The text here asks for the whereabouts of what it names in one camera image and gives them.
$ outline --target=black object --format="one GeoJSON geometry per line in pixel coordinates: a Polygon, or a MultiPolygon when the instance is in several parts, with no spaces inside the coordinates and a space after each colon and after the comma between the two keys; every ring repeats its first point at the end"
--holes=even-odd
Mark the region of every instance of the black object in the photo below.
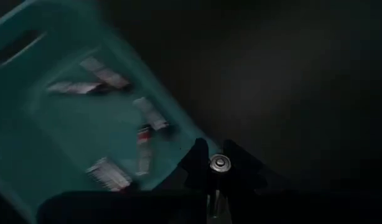
{"type": "Polygon", "coordinates": [[[379,192],[270,189],[272,173],[259,160],[233,141],[224,142],[223,154],[231,160],[231,169],[217,176],[209,166],[206,141],[197,139],[179,163],[179,167],[188,172],[187,189],[125,194],[65,193],[40,207],[38,222],[206,223],[207,195],[220,190],[227,198],[234,224],[382,223],[382,194],[379,192]]]}

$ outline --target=teal plastic basket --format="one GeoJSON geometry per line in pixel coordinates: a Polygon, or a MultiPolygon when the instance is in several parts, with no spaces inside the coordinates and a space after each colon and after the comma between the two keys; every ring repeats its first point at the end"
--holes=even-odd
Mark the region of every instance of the teal plastic basket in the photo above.
{"type": "Polygon", "coordinates": [[[102,157],[113,158],[137,179],[137,129],[146,120],[132,102],[142,96],[152,98],[177,128],[170,139],[156,134],[151,140],[152,174],[139,179],[147,190],[176,168],[196,138],[205,138],[212,154],[217,146],[129,44],[102,22],[94,3],[26,1],[14,8],[0,18],[0,193],[34,222],[38,206],[54,195],[103,190],[85,174],[102,157]],[[25,39],[21,48],[7,48],[20,37],[25,39]],[[97,81],[79,65],[88,57],[131,80],[134,91],[105,96],[46,92],[62,80],[97,81]]]}

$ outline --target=dark wall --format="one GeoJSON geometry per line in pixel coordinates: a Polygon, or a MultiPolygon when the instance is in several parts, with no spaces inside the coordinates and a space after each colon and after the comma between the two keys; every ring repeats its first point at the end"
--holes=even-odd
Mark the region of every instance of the dark wall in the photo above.
{"type": "Polygon", "coordinates": [[[102,5],[217,141],[303,187],[382,188],[382,2],[102,5]]]}

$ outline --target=dark background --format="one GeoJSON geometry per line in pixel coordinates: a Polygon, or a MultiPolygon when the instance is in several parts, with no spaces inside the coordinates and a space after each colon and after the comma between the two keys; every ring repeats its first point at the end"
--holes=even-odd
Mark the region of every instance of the dark background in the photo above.
{"type": "Polygon", "coordinates": [[[305,189],[382,189],[382,2],[102,1],[213,139],[305,189]]]}

